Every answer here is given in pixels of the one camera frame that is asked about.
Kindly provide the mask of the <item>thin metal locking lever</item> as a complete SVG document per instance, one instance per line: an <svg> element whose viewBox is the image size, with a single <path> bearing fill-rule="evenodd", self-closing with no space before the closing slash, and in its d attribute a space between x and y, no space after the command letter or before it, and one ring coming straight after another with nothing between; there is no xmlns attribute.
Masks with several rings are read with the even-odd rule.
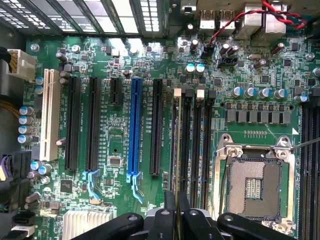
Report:
<svg viewBox="0 0 320 240"><path fill-rule="evenodd" d="M319 141L320 141L320 137L315 138L315 139L312 139L312 140L309 140L309 141L306 141L306 142L303 142L303 143L298 144L298 145L295 145L295 146L292 146L292 147L290 148L290 150L291 150L291 151L295 151L295 150L297 150L297 149L300 149L300 148L302 148L302 147L311 145L311 144L313 144L313 143L317 143L317 142L319 142Z"/></svg>
<svg viewBox="0 0 320 240"><path fill-rule="evenodd" d="M225 185L227 182L231 158L232 158L232 154L231 154L231 152L229 152L226 156L226 159L225 159L225 166L224 166L224 171L223 171L223 176L222 176L222 181L221 181L220 198L219 198L219 212L218 212L219 215L221 215L223 213Z"/></svg>

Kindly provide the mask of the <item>short black expansion slot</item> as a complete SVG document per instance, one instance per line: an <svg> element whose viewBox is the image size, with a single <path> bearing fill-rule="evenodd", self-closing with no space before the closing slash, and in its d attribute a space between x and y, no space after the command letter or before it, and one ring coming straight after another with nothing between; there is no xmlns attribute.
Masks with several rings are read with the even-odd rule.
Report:
<svg viewBox="0 0 320 240"><path fill-rule="evenodd" d="M122 81L117 77L110 79L109 103L113 106L122 105Z"/></svg>

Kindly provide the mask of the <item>open grey PC case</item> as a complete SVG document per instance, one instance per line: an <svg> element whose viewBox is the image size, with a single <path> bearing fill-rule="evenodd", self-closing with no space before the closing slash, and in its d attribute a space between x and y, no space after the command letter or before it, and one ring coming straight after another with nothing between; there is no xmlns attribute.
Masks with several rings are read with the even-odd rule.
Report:
<svg viewBox="0 0 320 240"><path fill-rule="evenodd" d="M0 240L36 240L36 212L28 205L40 198L31 191L31 155L20 141L27 80L6 74L8 49L26 50L30 37L162 39L179 21L198 20L204 11L222 12L226 20L247 4L262 0L0 0L0 159L12 155L13 178L0 181ZM320 0L292 2L303 14L320 13Z"/></svg>

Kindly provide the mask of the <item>white expansion slot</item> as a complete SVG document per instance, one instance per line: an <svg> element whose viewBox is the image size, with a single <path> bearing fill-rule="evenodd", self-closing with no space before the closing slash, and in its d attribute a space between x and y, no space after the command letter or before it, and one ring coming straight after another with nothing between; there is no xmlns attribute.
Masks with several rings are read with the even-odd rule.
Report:
<svg viewBox="0 0 320 240"><path fill-rule="evenodd" d="M58 158L56 141L60 131L61 85L59 72L44 69L39 159L50 162Z"/></svg>

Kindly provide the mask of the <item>CPU socket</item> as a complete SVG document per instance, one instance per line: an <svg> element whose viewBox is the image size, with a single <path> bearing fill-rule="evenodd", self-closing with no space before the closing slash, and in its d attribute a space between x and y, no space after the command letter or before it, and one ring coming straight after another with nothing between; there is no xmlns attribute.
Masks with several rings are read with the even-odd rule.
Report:
<svg viewBox="0 0 320 240"><path fill-rule="evenodd" d="M213 163L211 215L217 220L220 190L231 152L226 179L223 212L238 214L249 220L294 236L296 156L291 140L282 135L273 145L235 143L224 133L216 147Z"/></svg>

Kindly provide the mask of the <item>long blue expansion slot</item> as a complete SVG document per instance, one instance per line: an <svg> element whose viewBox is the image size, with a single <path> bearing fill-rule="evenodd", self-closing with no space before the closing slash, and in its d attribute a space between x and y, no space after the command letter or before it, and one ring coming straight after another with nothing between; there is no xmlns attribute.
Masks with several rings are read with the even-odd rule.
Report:
<svg viewBox="0 0 320 240"><path fill-rule="evenodd" d="M126 182L131 184L132 195L140 204L143 199L138 194L138 179L141 176L139 171L140 162L140 130L141 130L141 102L143 92L143 80L133 78L131 81L130 93L130 116L129 116L129 143L127 158Z"/></svg>

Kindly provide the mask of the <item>white power connector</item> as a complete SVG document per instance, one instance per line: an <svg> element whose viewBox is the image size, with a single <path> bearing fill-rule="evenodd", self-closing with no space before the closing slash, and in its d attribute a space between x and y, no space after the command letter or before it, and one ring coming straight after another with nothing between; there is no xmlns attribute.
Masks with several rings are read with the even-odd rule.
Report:
<svg viewBox="0 0 320 240"><path fill-rule="evenodd" d="M11 56L6 74L35 83L37 59L21 49L8 49Z"/></svg>

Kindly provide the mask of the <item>green motherboard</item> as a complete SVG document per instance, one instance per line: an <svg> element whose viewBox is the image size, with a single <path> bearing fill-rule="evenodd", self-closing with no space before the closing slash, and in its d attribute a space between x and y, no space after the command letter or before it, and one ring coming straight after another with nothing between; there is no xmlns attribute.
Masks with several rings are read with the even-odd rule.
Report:
<svg viewBox="0 0 320 240"><path fill-rule="evenodd" d="M204 129L208 91L216 91L212 108L208 206L211 213L213 165L223 134L235 143L274 145L288 136L291 145L301 144L302 104L308 104L309 140L312 137L312 88L320 88L320 13L303 14L292 1L262 0L246 4L227 19L222 12L203 11L197 20L179 21L172 36L160 39L88 36L30 37L26 51L36 58L35 83L24 87L19 140L31 155L31 191L40 195L28 205L36 214L36 240L62 240L63 216L69 211L96 211L116 218L148 211L165 204L165 191L173 190L172 120L174 89L180 88L180 178L181 191L183 101L193 90L190 109L188 181L186 196L193 207L194 103L196 88L204 89L201 119L200 205L204 195ZM59 137L56 160L40 160L40 137L44 69L59 72L61 85ZM78 163L65 169L68 88L71 77L81 81ZM99 176L90 197L86 164L89 79L101 81L98 144ZM122 103L110 104L110 80L122 82ZM140 177L134 198L127 183L131 84L142 79L140 117ZM153 81L163 80L162 129L159 175L150 175ZM301 157L294 150L296 229L299 240Z"/></svg>

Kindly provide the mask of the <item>silver finned heatsink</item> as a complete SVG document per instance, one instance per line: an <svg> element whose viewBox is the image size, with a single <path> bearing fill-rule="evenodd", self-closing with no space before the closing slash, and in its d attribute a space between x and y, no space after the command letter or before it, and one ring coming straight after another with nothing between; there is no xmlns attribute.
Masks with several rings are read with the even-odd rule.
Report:
<svg viewBox="0 0 320 240"><path fill-rule="evenodd" d="M62 240L71 240L112 219L111 213L69 210L63 215Z"/></svg>

